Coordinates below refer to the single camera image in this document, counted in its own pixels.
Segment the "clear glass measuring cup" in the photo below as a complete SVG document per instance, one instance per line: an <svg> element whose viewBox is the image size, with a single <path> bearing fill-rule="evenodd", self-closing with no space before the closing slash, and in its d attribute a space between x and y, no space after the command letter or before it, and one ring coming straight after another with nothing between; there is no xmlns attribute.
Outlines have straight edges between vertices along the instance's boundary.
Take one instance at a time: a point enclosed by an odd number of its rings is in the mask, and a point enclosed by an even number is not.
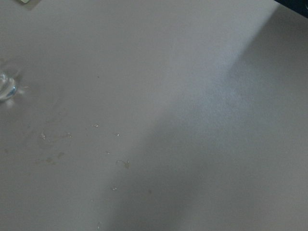
<svg viewBox="0 0 308 231"><path fill-rule="evenodd" d="M0 73L0 101L4 102L13 97L17 92L17 84L13 77Z"/></svg>

